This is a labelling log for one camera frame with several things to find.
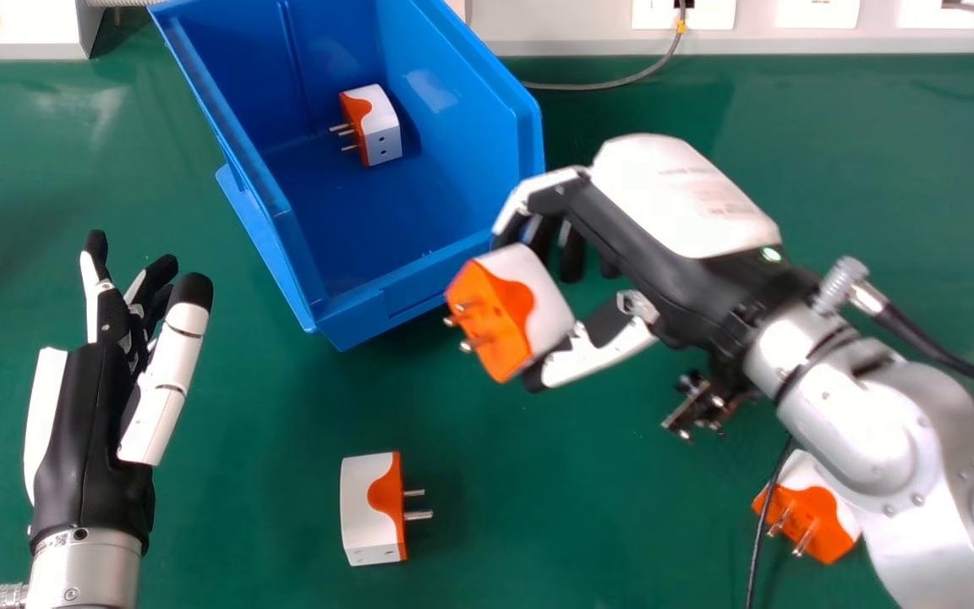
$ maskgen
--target metal prong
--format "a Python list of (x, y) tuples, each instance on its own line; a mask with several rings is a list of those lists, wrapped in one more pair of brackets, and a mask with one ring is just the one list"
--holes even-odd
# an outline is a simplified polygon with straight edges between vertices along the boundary
[(791, 515), (791, 506), (788, 506), (780, 514), (780, 518), (777, 519), (776, 523), (773, 523), (772, 527), (769, 527), (769, 531), (765, 531), (766, 537), (775, 537), (777, 534), (784, 529), (784, 525), (788, 524), (788, 516)]
[(433, 509), (417, 509), (416, 512), (405, 512), (405, 523), (411, 523), (413, 520), (430, 520), (433, 517)]
[(796, 544), (795, 550), (791, 551), (791, 555), (795, 556), (795, 558), (799, 558), (801, 555), (803, 555), (803, 552), (807, 551), (807, 546), (811, 545), (812, 537), (814, 537), (814, 524), (811, 524), (811, 528), (807, 529), (807, 532), (803, 533), (799, 543)]
[(490, 336), (477, 336), (475, 338), (465, 338), (461, 342), (461, 352), (463, 354), (471, 354), (476, 349), (483, 347), (484, 344), (490, 343)]

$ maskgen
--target orange and white power adapter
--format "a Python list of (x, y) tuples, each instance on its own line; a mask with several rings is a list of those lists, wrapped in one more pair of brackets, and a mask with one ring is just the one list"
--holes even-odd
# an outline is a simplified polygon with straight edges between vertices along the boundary
[(573, 328), (573, 312), (536, 253), (507, 245), (465, 262), (446, 290), (450, 316), (467, 338), (461, 350), (479, 356), (498, 382), (525, 370)]
[(345, 123), (330, 127), (342, 138), (355, 142), (341, 151), (359, 151), (365, 167), (401, 158), (401, 119), (381, 85), (360, 86), (340, 94)]
[[(814, 456), (796, 450), (788, 457), (780, 480), (773, 488), (773, 501), (769, 504), (769, 524), (766, 535), (772, 537), (784, 533), (796, 543), (792, 554), (809, 554), (824, 564), (832, 564), (855, 547), (862, 529), (859, 528), (851, 509), (834, 490), (830, 489), (816, 470)], [(765, 493), (754, 498), (750, 508), (761, 515)]]
[(405, 523), (434, 516), (429, 509), (406, 512), (406, 497), (422, 490), (403, 488), (401, 454), (360, 455), (341, 462), (341, 540), (348, 564), (408, 560)]

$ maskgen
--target blue storage box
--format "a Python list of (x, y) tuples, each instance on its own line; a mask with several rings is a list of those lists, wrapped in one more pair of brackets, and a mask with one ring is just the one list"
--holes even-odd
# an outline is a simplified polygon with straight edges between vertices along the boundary
[[(220, 140), (228, 200), (306, 332), (344, 350), (443, 302), (522, 178), (536, 101), (441, 0), (151, 7)], [(366, 168), (329, 127), (382, 85), (403, 156)]]

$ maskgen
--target robotic arm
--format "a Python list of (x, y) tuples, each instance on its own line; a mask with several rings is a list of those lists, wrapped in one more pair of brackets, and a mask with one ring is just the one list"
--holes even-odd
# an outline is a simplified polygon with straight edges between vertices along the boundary
[(213, 290), (193, 273), (173, 288), (178, 262), (164, 255), (123, 296), (106, 262), (107, 240), (93, 231), (80, 256), (88, 343), (40, 351), (23, 458), (30, 582), (0, 585), (0, 608), (136, 606), (152, 467), (189, 390)]
[[(470, 335), (465, 351), (490, 366), (503, 343), (522, 342), (529, 356), (514, 371), (534, 391), (657, 342), (708, 352), (711, 374), (684, 377), (687, 398), (666, 429), (685, 440), (695, 427), (720, 432), (743, 398), (764, 393), (851, 506), (897, 602), (974, 606), (974, 401), (954, 378), (907, 361), (839, 316), (851, 302), (880, 323), (900, 319), (861, 263), (844, 259), (823, 281), (792, 265), (777, 225), (691, 146), (664, 135), (610, 140), (591, 168), (524, 182), (494, 233), (495, 251), (476, 266), (500, 281), (468, 280), (467, 266), (447, 294), (447, 323)], [(526, 281), (544, 273), (536, 258), (525, 258), (525, 271), (499, 261), (526, 247), (545, 260), (555, 233), (561, 280), (581, 277), (588, 242), (600, 269), (625, 275), (633, 289), (541, 348), (544, 320), (572, 320), (572, 312), (553, 283)], [(492, 286), (503, 284), (509, 292), (499, 297)], [(529, 290), (531, 315), (507, 307), (512, 285)], [(527, 322), (483, 332), (472, 313), (484, 299), (502, 302), (496, 315), (504, 309)]]

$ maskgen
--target table surface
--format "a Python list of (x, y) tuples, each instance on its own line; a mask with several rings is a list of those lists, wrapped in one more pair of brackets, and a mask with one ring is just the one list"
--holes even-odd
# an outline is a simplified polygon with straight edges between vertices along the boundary
[[(0, 581), (30, 563), (37, 350), (84, 340), (77, 254), (104, 228), (119, 285), (166, 250), (216, 285), (156, 474), (143, 606), (741, 606), (747, 506), (785, 438), (767, 403), (689, 446), (658, 424), (698, 354), (656, 349), (529, 396), (460, 355), (441, 313), (347, 354), (303, 334), (216, 186), (189, 87), (128, 17), (94, 61), (0, 64)], [(597, 80), (647, 61), (510, 63)], [(861, 257), (974, 359), (974, 57), (679, 58), (626, 89), (539, 99), (550, 165), (588, 162), (612, 135), (683, 136), (780, 221), (796, 261)], [(596, 277), (568, 294), (580, 313), (614, 289)], [(351, 569), (340, 460), (394, 448), (435, 518), (411, 527), (410, 562)], [(892, 605), (862, 548), (834, 567), (768, 548), (762, 608)]]

